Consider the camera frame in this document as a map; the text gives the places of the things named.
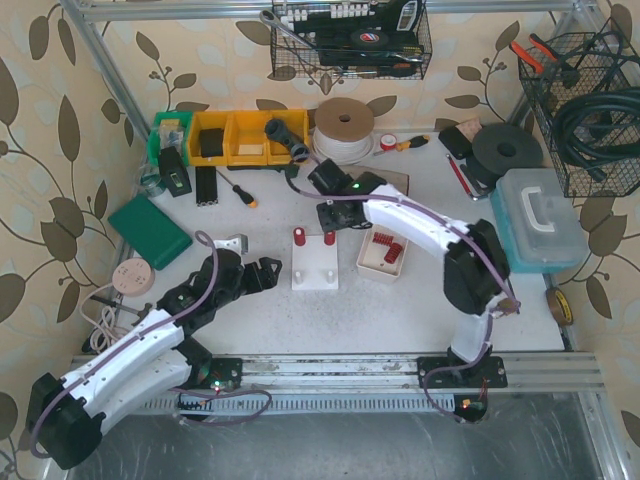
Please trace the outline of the white peg base plate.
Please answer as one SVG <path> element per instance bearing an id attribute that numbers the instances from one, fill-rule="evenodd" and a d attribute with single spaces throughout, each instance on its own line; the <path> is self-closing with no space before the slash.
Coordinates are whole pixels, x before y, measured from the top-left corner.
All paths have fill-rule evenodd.
<path id="1" fill-rule="evenodd" d="M 339 289 L 337 237 L 334 245 L 327 246 L 324 244 L 324 234 L 306 233 L 303 247 L 296 246 L 293 239 L 291 288 L 294 291 Z"/>

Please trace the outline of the cream parts tray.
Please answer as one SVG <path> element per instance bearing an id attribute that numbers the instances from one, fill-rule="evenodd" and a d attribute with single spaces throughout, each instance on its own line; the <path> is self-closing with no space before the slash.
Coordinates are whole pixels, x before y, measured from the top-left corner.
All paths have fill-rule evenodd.
<path id="1" fill-rule="evenodd" d="M 384 262 L 384 256 L 389 246 L 374 244 L 371 239 L 375 231 L 386 233 L 394 237 L 394 242 L 404 247 L 394 265 Z M 397 233 L 379 225 L 373 225 L 365 234 L 359 255 L 356 260 L 356 267 L 360 277 L 383 284 L 395 283 L 400 277 L 404 257 L 407 252 L 408 241 Z"/>

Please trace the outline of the beige work glove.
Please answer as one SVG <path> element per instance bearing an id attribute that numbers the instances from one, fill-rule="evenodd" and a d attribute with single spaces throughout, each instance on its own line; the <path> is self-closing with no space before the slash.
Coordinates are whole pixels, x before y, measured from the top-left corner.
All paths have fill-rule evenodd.
<path id="1" fill-rule="evenodd" d="M 392 184 L 398 191 L 400 191 L 404 195 L 409 194 L 410 177 L 408 174 L 358 165 L 344 166 L 343 170 L 347 174 L 351 175 L 354 179 L 365 172 L 371 172 L 383 178 L 387 183 Z"/>

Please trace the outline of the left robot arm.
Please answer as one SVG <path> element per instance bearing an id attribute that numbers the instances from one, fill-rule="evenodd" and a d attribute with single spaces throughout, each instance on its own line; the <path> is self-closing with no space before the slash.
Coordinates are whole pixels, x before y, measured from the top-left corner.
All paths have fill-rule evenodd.
<path id="1" fill-rule="evenodd" d="M 60 378 L 45 373 L 33 383 L 26 416 L 33 456 L 72 469 L 120 420 L 154 396 L 200 385 L 212 356 L 194 333 L 226 305 L 277 285 L 281 261 L 262 257 L 245 263 L 229 241 L 214 241 L 203 231 L 195 237 L 210 250 L 199 270 L 83 366 Z"/>

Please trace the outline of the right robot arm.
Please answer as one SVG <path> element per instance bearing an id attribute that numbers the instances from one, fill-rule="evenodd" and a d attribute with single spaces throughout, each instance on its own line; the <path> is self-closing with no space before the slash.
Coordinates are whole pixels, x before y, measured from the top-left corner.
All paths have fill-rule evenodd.
<path id="1" fill-rule="evenodd" d="M 383 227 L 442 261 L 443 292 L 465 317 L 450 345 L 459 362 L 472 366 L 491 348 L 496 313 L 519 306 L 508 278 L 510 267 L 495 227 L 487 220 L 466 223 L 410 199 L 379 175 L 354 178 L 327 159 L 308 174 L 318 199 L 323 231 Z"/>

